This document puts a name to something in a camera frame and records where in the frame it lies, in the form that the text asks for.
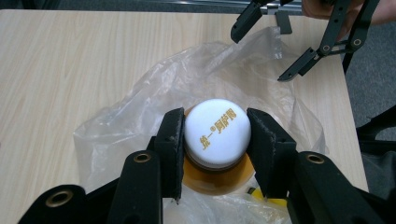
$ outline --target black mechanical part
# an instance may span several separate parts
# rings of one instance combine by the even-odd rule
[[[361,152],[383,156],[389,151],[396,151],[395,141],[375,139],[381,131],[393,127],[396,127],[396,105],[356,129]]]
[[[322,0],[321,2],[324,4],[327,4],[329,6],[333,6],[335,3],[335,0]]]
[[[288,11],[278,11],[275,13],[277,26],[280,28],[282,35],[290,35],[293,33],[291,30],[291,24],[289,19]]]
[[[119,179],[115,179],[99,189],[87,194],[87,222],[106,223]]]
[[[301,76],[303,76],[305,74],[305,73],[303,73],[303,71],[304,72],[308,71],[309,69],[312,68],[312,66],[314,66],[316,64],[316,62],[318,61],[318,59],[315,60],[317,55],[318,54],[316,51],[309,48],[277,80],[285,82],[285,81],[292,80],[294,77],[297,76],[297,74],[300,74]]]
[[[85,190],[82,187],[61,185],[41,194],[19,223],[85,223],[86,205]]]
[[[254,192],[254,190],[256,190],[255,188],[249,188],[247,190],[247,194],[252,194]]]
[[[294,165],[300,190],[290,191],[288,209],[298,211],[290,213],[294,216],[291,220],[303,221],[297,223],[384,223],[329,158],[305,151],[299,153]],[[305,204],[311,214],[301,210]],[[315,221],[309,222],[305,217],[314,217]]]
[[[254,24],[262,17],[261,7],[273,2],[274,0],[252,0],[249,5],[242,11],[241,15],[236,19],[236,23],[231,29],[231,39],[235,43],[248,33]],[[283,6],[292,0],[281,0],[280,5]]]
[[[131,154],[119,179],[88,195],[73,185],[50,189],[37,198],[20,223],[162,223],[164,172],[157,151],[180,149],[182,141],[167,141],[175,135],[166,133],[182,133],[183,111],[164,116],[161,137],[153,136],[147,150]],[[255,177],[266,197],[288,196],[293,223],[396,223],[396,189],[387,201],[355,189],[324,155],[297,153],[294,140],[270,115],[249,108],[247,116],[252,131],[247,154]]]
[[[155,137],[153,150],[161,160],[162,197],[179,200],[184,162],[184,108],[167,112]]]
[[[24,9],[46,9],[53,10],[58,8],[61,0],[22,0],[22,5]]]
[[[308,50],[302,57],[300,57],[295,63],[291,65],[278,79],[278,81],[291,81],[297,74],[303,76],[307,73],[321,58],[345,53],[345,59],[343,60],[344,72],[347,71],[349,64],[352,60],[353,53],[361,48],[367,38],[367,32],[370,27],[373,13],[378,5],[379,0],[365,0],[361,11],[355,22],[353,23],[352,29],[348,40],[337,42],[337,36],[340,33],[342,24],[346,18],[347,9],[350,5],[351,0],[331,0],[327,1],[329,4],[333,4],[332,15],[329,18],[326,31],[320,42],[320,46],[316,51],[316,55],[310,55]]]
[[[269,114],[249,108],[247,116],[251,126],[247,154],[262,194],[286,198],[297,156],[296,142]]]
[[[143,150],[128,156],[107,223],[163,223],[161,165],[156,152]]]

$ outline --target wooden table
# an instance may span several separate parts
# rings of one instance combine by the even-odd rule
[[[0,11],[0,217],[15,223],[44,191],[78,184],[73,131],[114,105],[156,62],[203,42],[232,43],[238,15]],[[316,48],[326,21],[292,17],[282,40]],[[276,25],[261,19],[251,32]],[[297,77],[298,97],[323,125],[335,163],[367,189],[339,57]]]

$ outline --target orange base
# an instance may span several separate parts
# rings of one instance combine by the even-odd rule
[[[240,162],[224,171],[208,171],[184,157],[183,184],[197,192],[209,195],[231,193],[246,184],[254,174],[253,165],[245,153]]]

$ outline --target yellow label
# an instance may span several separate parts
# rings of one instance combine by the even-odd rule
[[[230,122],[236,118],[235,112],[231,108],[229,108],[221,117],[210,127],[209,135],[202,135],[200,138],[200,142],[204,147],[203,150],[207,149],[210,146],[209,138],[213,136],[213,134],[221,134],[229,125]]]

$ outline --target finger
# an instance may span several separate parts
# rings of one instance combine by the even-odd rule
[[[332,13],[332,7],[320,0],[303,0],[302,8],[304,15],[312,18],[329,19]]]
[[[371,24],[382,24],[390,21],[396,21],[396,1],[381,0],[375,9]]]

